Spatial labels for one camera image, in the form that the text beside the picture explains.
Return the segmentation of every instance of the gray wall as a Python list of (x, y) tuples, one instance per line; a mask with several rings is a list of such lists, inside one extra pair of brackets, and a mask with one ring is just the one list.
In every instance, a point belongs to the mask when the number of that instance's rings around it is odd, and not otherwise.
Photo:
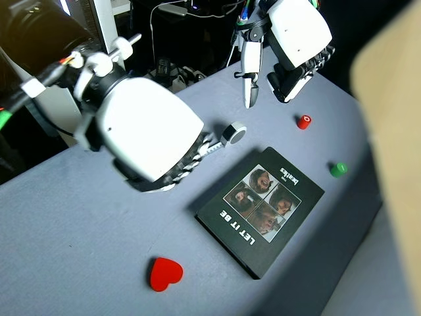
[(322, 316), (416, 315), (383, 207), (361, 244)]

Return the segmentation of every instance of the green wire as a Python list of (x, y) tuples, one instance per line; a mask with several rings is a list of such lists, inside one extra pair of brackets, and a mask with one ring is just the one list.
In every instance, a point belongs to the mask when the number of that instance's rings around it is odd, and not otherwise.
[(0, 130), (4, 127), (6, 122), (12, 117), (12, 113), (9, 111), (3, 110), (0, 111)]

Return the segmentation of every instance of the photo grid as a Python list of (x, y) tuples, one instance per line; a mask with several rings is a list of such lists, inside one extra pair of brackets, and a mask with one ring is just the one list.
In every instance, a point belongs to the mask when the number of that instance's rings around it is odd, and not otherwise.
[(301, 200), (257, 165), (226, 196), (224, 201), (268, 242), (271, 242)]

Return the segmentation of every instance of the gray table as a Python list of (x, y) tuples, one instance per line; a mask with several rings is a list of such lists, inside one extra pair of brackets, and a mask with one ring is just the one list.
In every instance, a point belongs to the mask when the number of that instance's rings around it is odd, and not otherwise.
[[(79, 146), (2, 185), (0, 315), (320, 313), (378, 210), (378, 187), (356, 101), (318, 75), (281, 104), (265, 82), (275, 63), (264, 50), (249, 110), (233, 77), (239, 64), (179, 93), (209, 129), (240, 120), (249, 130), (169, 192), (131, 189), (106, 151)], [(304, 131), (294, 118), (302, 114), (313, 119)], [(252, 280), (194, 214), (227, 172), (268, 146), (326, 193), (264, 278)], [(350, 170), (340, 179), (327, 167), (337, 161)], [(183, 280), (162, 293), (147, 283), (158, 256), (184, 267)]]

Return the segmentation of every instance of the gray device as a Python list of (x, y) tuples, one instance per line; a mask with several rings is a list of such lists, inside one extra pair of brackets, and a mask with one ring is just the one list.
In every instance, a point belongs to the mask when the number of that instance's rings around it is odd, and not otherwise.
[(172, 13), (179, 16), (186, 16), (187, 14), (186, 8), (181, 8), (177, 5), (160, 5), (158, 9), (161, 11)]

